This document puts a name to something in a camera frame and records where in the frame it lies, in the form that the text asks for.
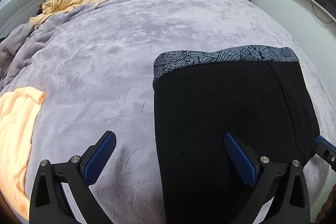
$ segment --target black pants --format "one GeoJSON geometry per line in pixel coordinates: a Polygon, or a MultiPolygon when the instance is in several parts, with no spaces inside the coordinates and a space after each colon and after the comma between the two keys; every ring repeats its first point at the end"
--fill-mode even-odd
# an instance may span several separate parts
{"type": "Polygon", "coordinates": [[[319,126],[298,62],[182,68],[154,91],[168,224],[228,223],[244,205],[252,190],[224,150],[227,132],[274,162],[305,165],[315,154],[319,126]]]}

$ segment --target blue textured pad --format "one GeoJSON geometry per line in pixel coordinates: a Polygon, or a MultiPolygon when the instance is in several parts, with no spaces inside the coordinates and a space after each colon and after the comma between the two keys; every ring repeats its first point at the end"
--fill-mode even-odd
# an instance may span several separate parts
{"type": "Polygon", "coordinates": [[[318,144],[319,142],[324,142],[327,146],[329,146],[333,150],[336,150],[336,147],[334,145],[332,145],[331,143],[329,143],[325,138],[323,138],[320,135],[316,137],[315,141],[316,141],[316,144],[318,144]]]}
{"type": "Polygon", "coordinates": [[[224,135],[224,148],[232,163],[236,167],[244,184],[253,188],[257,182],[254,165],[230,133],[226,133],[224,135]]]}
{"type": "Polygon", "coordinates": [[[96,183],[116,145],[117,137],[111,132],[85,166],[84,182],[87,186],[96,183]]]}

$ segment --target metal pin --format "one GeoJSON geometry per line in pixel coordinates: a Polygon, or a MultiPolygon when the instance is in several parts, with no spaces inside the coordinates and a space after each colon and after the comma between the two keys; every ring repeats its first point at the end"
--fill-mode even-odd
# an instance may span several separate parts
{"type": "Polygon", "coordinates": [[[46,166],[48,164],[48,161],[47,160],[43,160],[41,161],[40,165],[41,166],[46,166]]]}
{"type": "Polygon", "coordinates": [[[300,166],[300,162],[298,160],[293,160],[293,165],[298,167],[300,166]]]}
{"type": "Polygon", "coordinates": [[[73,157],[71,158],[71,162],[75,164],[75,163],[79,162],[79,159],[80,159],[79,156],[73,156],[73,157]]]}
{"type": "Polygon", "coordinates": [[[262,156],[262,157],[260,158],[260,160],[261,160],[261,162],[264,163],[264,164],[266,164],[266,163],[269,162],[269,158],[267,158],[266,156],[262,156]]]}

